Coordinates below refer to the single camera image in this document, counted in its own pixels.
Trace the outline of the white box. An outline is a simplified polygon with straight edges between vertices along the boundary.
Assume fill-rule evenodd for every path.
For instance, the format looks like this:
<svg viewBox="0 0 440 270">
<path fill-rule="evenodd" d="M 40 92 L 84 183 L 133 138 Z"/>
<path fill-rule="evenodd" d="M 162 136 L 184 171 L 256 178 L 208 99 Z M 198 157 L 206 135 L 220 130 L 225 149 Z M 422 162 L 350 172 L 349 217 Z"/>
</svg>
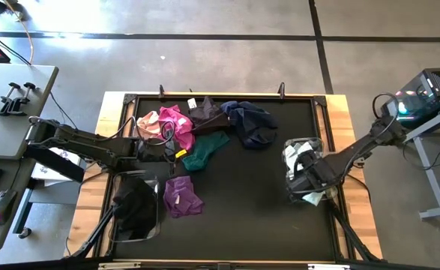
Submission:
<svg viewBox="0 0 440 270">
<path fill-rule="evenodd" d="M 81 158 L 77 154 L 59 148 L 50 148 L 50 150 L 75 165 L 81 164 Z M 70 178 L 61 175 L 60 173 L 56 172 L 53 169 L 50 169 L 47 166 L 44 166 L 41 163 L 35 164 L 31 177 L 36 180 L 43 180 L 45 186 L 47 187 L 50 185 L 58 184 L 60 182 L 70 181 Z"/>
</svg>

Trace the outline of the silver metal bracket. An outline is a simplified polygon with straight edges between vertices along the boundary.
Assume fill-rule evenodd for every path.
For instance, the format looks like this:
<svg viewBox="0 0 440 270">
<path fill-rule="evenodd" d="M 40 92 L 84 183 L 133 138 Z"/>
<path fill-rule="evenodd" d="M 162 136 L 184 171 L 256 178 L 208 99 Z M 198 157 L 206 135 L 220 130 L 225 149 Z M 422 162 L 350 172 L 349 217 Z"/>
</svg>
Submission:
<svg viewBox="0 0 440 270">
<path fill-rule="evenodd" d="M 97 270 L 128 270 L 140 269 L 142 263 L 140 262 L 102 262 L 98 265 Z"/>
<path fill-rule="evenodd" d="M 310 263 L 307 265 L 308 270 L 351 270 L 349 265 L 327 264 L 327 263 Z"/>
</svg>

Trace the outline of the teal towel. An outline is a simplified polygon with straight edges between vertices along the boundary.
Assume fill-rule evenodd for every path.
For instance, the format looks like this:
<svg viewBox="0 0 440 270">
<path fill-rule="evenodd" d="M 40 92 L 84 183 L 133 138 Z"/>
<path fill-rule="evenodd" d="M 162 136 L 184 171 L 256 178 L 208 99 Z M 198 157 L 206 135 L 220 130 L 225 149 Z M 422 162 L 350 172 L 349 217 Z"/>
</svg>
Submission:
<svg viewBox="0 0 440 270">
<path fill-rule="evenodd" d="M 187 171 L 198 171 L 206 168 L 210 156 L 219 148 L 229 142 L 225 131 L 216 131 L 199 136 L 194 145 L 193 152 L 182 159 Z"/>
</svg>

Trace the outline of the black computer mouse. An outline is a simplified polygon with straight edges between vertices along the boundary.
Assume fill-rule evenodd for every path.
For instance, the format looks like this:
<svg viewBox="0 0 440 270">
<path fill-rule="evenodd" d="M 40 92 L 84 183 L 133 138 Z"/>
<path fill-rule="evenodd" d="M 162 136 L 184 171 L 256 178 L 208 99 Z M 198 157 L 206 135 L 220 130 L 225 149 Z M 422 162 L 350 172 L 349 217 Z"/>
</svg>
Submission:
<svg viewBox="0 0 440 270">
<path fill-rule="evenodd" d="M 16 196 L 17 192 L 12 189 L 0 191 L 0 226 L 9 219 Z"/>
</svg>

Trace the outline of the purple towel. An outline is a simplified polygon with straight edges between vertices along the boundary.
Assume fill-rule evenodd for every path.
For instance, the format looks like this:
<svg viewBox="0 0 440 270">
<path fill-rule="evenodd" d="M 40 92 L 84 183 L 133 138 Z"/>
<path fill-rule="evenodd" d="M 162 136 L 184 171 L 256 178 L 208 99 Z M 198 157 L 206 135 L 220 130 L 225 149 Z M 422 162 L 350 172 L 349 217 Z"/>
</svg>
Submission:
<svg viewBox="0 0 440 270">
<path fill-rule="evenodd" d="M 180 196 L 180 201 L 176 205 L 177 195 Z M 195 194 L 193 183 L 188 175 L 166 181 L 163 201 L 172 218 L 200 215 L 204 206 L 204 202 Z"/>
</svg>

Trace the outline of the charcoal towel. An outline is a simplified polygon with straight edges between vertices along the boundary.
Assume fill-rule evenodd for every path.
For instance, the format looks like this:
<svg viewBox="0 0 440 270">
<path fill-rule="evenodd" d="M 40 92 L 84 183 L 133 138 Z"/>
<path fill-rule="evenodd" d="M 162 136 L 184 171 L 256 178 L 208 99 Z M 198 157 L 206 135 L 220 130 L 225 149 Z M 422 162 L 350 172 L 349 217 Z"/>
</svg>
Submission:
<svg viewBox="0 0 440 270">
<path fill-rule="evenodd" d="M 200 105 L 189 109 L 188 117 L 193 123 L 191 132 L 194 135 L 205 135 L 229 127 L 227 114 L 209 96 L 205 96 Z"/>
</svg>

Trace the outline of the peach towel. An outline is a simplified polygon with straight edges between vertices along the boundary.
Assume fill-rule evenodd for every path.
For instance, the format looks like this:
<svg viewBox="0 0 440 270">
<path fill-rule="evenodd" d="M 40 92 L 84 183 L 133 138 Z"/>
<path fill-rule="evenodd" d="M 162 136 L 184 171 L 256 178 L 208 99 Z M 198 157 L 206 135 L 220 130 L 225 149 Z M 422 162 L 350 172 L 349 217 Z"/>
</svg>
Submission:
<svg viewBox="0 0 440 270">
<path fill-rule="evenodd" d="M 157 137 L 160 134 L 159 115 L 156 111 L 148 114 L 136 121 L 136 133 L 143 139 Z"/>
</svg>

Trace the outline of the black screw clamp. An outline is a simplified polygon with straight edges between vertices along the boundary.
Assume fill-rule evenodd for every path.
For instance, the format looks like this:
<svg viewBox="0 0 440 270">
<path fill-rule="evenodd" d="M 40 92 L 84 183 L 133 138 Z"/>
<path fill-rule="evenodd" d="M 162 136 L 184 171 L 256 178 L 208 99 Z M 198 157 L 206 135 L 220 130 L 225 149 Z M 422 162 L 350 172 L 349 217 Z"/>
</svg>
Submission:
<svg viewBox="0 0 440 270">
<path fill-rule="evenodd" d="M 24 85 L 26 87 L 25 94 L 22 97 L 16 97 L 10 102 L 10 106 L 7 109 L 7 113 L 12 116 L 25 116 L 26 113 L 21 111 L 21 106 L 26 105 L 30 100 L 28 99 L 29 92 L 36 89 L 36 85 L 31 82 L 26 82 Z"/>
<path fill-rule="evenodd" d="M 13 109 L 14 102 L 10 98 L 13 90 L 19 90 L 20 86 L 14 82 L 10 82 L 8 84 L 10 86 L 10 90 L 5 96 L 1 96 L 1 102 L 3 103 L 2 108 L 0 109 L 0 116 L 9 116 L 9 115 L 18 115 L 19 113 Z"/>
</svg>

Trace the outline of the wooden table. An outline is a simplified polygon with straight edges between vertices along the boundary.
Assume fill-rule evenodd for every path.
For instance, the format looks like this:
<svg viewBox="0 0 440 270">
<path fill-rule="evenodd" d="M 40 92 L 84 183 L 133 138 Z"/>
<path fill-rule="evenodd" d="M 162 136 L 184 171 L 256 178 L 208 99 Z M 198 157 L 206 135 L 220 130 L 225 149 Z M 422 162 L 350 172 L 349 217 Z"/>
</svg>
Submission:
<svg viewBox="0 0 440 270">
<path fill-rule="evenodd" d="M 111 135 L 121 125 L 122 116 L 133 115 L 133 103 L 128 98 L 132 91 L 108 91 L 103 96 L 103 101 L 98 116 L 96 132 L 100 135 Z M 328 116 L 319 116 L 321 135 L 326 135 L 327 128 L 331 129 L 333 139 L 326 143 L 336 149 L 344 149 L 355 141 L 351 117 L 349 114 L 346 96 L 342 94 L 287 94 L 288 98 L 314 98 L 317 97 L 318 105 L 324 104 Z M 97 165 L 86 170 L 85 176 L 91 180 L 85 183 L 79 192 L 73 222 L 67 243 L 71 250 L 78 248 L 87 239 L 90 232 L 100 220 L 103 210 L 103 200 L 108 184 L 108 175 L 100 172 Z M 346 200 L 346 212 L 349 222 L 361 241 L 377 257 L 382 257 L 382 250 L 376 231 L 371 202 L 364 187 L 364 174 L 361 169 L 354 168 L 352 175 L 343 185 Z"/>
</svg>

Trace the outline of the black flat bar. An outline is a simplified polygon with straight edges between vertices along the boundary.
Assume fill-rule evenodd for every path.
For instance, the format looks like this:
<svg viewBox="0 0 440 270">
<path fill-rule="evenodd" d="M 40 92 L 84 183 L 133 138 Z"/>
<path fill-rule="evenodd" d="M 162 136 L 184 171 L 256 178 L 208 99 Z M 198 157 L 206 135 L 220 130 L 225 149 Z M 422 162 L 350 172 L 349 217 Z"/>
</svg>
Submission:
<svg viewBox="0 0 440 270">
<path fill-rule="evenodd" d="M 60 155 L 44 148 L 34 148 L 28 146 L 24 154 L 25 158 L 32 158 L 38 163 L 49 167 L 62 176 L 65 176 L 75 182 L 81 183 L 84 176 L 84 169 Z"/>
</svg>

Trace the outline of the black frame strut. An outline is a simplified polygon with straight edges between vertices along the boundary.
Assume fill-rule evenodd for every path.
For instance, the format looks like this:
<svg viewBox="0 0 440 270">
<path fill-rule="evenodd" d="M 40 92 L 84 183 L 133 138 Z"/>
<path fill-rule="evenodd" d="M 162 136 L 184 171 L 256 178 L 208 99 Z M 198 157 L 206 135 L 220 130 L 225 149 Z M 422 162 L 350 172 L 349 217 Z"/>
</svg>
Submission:
<svg viewBox="0 0 440 270">
<path fill-rule="evenodd" d="M 332 202 L 329 206 L 329 209 L 342 227 L 346 238 L 350 240 L 352 246 L 358 251 L 361 258 L 367 262 L 380 262 L 381 259 L 372 254 L 367 246 L 360 240 L 336 204 Z"/>
<path fill-rule="evenodd" d="M 103 217 L 100 219 L 97 226 L 93 229 L 90 236 L 82 243 L 80 248 L 72 253 L 70 257 L 86 258 L 89 251 L 96 245 L 98 239 L 103 235 L 106 225 L 110 222 L 113 217 L 114 207 L 110 206 L 105 212 Z"/>
</svg>

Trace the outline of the clear plastic basket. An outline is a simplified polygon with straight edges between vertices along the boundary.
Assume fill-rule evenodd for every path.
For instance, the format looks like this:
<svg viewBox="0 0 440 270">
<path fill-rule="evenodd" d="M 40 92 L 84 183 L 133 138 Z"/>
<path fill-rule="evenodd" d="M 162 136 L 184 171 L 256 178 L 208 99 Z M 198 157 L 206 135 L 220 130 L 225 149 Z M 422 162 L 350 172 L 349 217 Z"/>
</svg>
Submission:
<svg viewBox="0 0 440 270">
<path fill-rule="evenodd" d="M 313 162 L 323 156 L 324 143 L 318 137 L 288 139 L 282 153 L 288 191 L 304 194 L 326 186 L 313 172 Z"/>
<path fill-rule="evenodd" d="M 150 187 L 152 187 L 154 189 L 154 192 L 156 193 L 156 196 L 157 196 L 157 225 L 153 228 L 152 231 L 150 231 L 147 238 L 140 239 L 140 240 L 121 241 L 119 239 L 120 234 L 118 232 L 118 225 L 115 222 L 115 218 L 113 215 L 114 224 L 108 234 L 109 240 L 113 243 L 143 242 L 143 241 L 147 241 L 149 239 L 152 239 L 153 237 L 157 236 L 160 233 L 160 213 L 159 213 L 159 210 L 160 210 L 160 182 L 157 179 L 157 176 L 154 173 L 147 171 L 147 170 L 135 170 L 135 171 L 120 172 L 117 175 L 115 175 L 115 177 L 114 177 L 114 179 L 119 180 L 119 183 L 115 184 L 115 193 L 118 191 L 121 181 L 126 178 L 130 178 L 130 177 L 139 177 L 139 178 L 143 179 L 145 181 L 145 183 L 147 183 Z"/>
</svg>

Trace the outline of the black computer tower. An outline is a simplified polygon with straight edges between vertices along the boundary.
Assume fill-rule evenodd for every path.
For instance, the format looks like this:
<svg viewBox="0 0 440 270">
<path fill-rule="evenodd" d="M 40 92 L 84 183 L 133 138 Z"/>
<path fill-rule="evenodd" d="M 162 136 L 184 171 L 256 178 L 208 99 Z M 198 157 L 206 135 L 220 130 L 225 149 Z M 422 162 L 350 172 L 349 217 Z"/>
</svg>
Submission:
<svg viewBox="0 0 440 270">
<path fill-rule="evenodd" d="M 398 104 L 390 98 L 381 106 L 383 115 L 397 115 L 397 121 L 412 130 L 440 113 L 440 67 L 425 68 L 394 93 Z"/>
</svg>

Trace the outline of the light grey table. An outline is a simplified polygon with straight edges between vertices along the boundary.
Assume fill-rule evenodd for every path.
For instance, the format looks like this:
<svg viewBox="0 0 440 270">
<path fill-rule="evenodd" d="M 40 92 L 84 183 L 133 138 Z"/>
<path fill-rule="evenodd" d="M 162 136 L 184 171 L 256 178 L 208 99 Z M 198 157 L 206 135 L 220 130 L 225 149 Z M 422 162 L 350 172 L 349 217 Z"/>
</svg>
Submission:
<svg viewBox="0 0 440 270">
<path fill-rule="evenodd" d="M 7 101 L 28 98 L 19 105 L 23 115 L 0 115 L 0 158 L 17 159 L 25 148 L 28 118 L 39 116 L 59 69 L 48 65 L 0 64 L 0 110 Z"/>
</svg>

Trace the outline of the grey metal-leg table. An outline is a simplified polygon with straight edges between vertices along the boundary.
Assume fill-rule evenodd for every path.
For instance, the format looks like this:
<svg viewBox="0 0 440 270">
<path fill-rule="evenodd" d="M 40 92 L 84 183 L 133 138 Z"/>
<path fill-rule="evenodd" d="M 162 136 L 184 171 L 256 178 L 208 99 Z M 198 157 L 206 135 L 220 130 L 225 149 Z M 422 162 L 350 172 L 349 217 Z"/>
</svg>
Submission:
<svg viewBox="0 0 440 270">
<path fill-rule="evenodd" d="M 428 182 L 430 183 L 430 187 L 432 188 L 433 195 L 438 204 L 437 208 L 431 208 L 425 211 L 419 212 L 419 217 L 421 220 L 429 219 L 429 218 L 437 218 L 440 217 L 440 185 L 436 175 L 433 171 L 435 167 L 439 167 L 440 164 L 438 161 L 430 161 L 427 156 L 427 152 L 424 148 L 422 139 L 426 136 L 439 136 L 440 133 L 435 133 L 436 130 L 440 128 L 440 113 L 433 117 L 432 119 L 426 121 L 422 125 L 417 128 L 409 131 L 406 134 L 406 138 L 403 141 L 405 144 L 413 142 L 416 152 L 420 158 L 421 163 L 419 165 L 415 164 L 415 166 L 424 171 L 426 173 Z"/>
</svg>

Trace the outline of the grey desk base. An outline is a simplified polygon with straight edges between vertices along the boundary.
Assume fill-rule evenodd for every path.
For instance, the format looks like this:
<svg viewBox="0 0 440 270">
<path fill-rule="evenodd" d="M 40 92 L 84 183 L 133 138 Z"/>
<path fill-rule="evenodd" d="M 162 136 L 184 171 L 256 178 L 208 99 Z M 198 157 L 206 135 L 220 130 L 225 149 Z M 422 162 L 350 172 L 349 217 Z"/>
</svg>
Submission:
<svg viewBox="0 0 440 270">
<path fill-rule="evenodd" d="M 13 234 L 17 236 L 22 232 L 31 207 L 34 204 L 59 204 L 76 205 L 79 195 L 79 183 L 76 181 L 63 181 L 59 184 L 45 186 L 44 181 L 31 179 L 27 185 L 22 202 L 17 211 L 17 219 L 13 223 Z"/>
</svg>

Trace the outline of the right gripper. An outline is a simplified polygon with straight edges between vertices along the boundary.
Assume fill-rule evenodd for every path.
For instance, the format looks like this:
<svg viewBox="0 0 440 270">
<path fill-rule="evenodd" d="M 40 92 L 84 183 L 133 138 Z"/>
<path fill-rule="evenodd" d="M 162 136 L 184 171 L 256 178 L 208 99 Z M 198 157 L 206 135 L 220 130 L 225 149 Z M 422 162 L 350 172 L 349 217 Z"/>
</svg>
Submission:
<svg viewBox="0 0 440 270">
<path fill-rule="evenodd" d="M 292 161 L 286 188 L 290 194 L 320 193 L 342 184 L 342 154 L 319 157 L 315 151 L 306 150 Z"/>
</svg>

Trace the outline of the navy blue towel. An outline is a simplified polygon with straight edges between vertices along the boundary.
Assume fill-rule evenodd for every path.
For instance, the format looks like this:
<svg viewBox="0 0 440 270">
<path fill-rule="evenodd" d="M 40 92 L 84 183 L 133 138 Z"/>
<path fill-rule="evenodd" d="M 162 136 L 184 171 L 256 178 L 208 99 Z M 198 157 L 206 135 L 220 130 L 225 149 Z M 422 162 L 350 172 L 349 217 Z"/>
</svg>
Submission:
<svg viewBox="0 0 440 270">
<path fill-rule="evenodd" d="M 278 124 L 268 111 L 249 101 L 227 101 L 220 108 L 228 116 L 246 149 L 265 149 L 277 137 Z"/>
</svg>

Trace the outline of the pink towel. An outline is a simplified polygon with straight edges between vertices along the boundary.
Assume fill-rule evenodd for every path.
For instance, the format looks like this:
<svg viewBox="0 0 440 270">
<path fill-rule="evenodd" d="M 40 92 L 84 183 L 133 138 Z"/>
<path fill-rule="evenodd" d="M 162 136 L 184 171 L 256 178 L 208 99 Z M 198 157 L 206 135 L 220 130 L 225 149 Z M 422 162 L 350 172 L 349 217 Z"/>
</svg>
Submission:
<svg viewBox="0 0 440 270">
<path fill-rule="evenodd" d="M 195 136 L 192 133 L 192 121 L 183 115 L 178 105 L 171 107 L 160 108 L 159 123 L 165 124 L 167 128 L 171 129 L 170 122 L 175 124 L 175 132 L 173 139 L 180 145 L 181 148 L 189 151 L 195 143 Z"/>
</svg>

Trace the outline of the black towel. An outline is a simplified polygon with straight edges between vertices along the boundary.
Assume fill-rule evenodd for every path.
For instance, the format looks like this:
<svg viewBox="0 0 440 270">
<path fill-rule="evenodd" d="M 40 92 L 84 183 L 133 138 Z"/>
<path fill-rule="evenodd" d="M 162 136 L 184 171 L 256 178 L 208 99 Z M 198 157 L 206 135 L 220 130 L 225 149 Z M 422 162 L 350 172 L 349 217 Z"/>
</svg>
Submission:
<svg viewBox="0 0 440 270">
<path fill-rule="evenodd" d="M 113 202 L 121 241 L 146 239 L 157 225 L 157 196 L 143 179 L 122 180 Z"/>
</svg>

